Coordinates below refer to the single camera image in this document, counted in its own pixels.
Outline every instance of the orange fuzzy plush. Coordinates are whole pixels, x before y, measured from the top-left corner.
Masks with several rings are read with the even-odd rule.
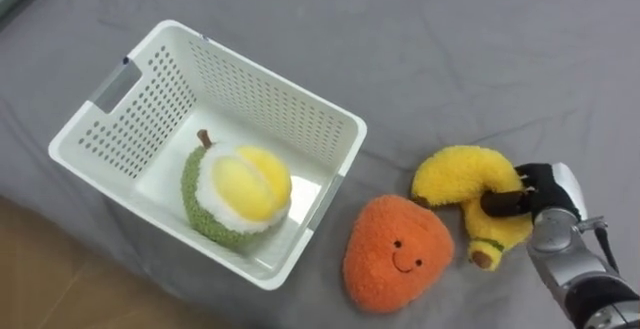
[[[356,220],[343,261],[346,289],[363,310],[390,313],[435,283],[454,244],[430,210],[396,195],[369,202]]]

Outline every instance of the embroidered mouth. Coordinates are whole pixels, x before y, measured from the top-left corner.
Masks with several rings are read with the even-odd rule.
[[[400,273],[410,273],[413,269],[409,269],[409,270],[402,270],[400,267],[398,267],[398,264],[396,264],[396,253],[393,253],[393,255],[391,256],[391,261],[393,262],[393,266],[396,267],[396,269],[400,272]]]

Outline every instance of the white plastic basket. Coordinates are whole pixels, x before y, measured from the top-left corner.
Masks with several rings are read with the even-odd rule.
[[[180,177],[196,132],[289,166],[282,226],[241,252],[194,231]],[[291,272],[366,136],[355,115],[175,21],[158,24],[60,130],[49,155],[123,207],[272,290]]]

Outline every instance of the metal robot arm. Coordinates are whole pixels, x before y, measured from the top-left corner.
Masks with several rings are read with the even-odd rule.
[[[540,278],[576,329],[640,328],[640,297],[620,276],[603,217],[587,219],[580,186],[564,164],[528,164],[521,206],[533,216],[527,243]],[[585,245],[595,231],[607,260]]]

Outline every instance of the gray fabric surface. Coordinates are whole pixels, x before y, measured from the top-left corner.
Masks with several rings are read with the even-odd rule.
[[[496,273],[456,238],[442,280],[406,309],[360,313],[339,265],[372,197],[406,193],[446,145],[564,161],[606,215],[638,283],[640,0],[35,0],[0,32],[0,194],[166,290],[247,327],[569,328],[522,248]],[[369,136],[290,279],[263,292],[110,204],[47,145],[114,65],[178,20],[362,116]]]

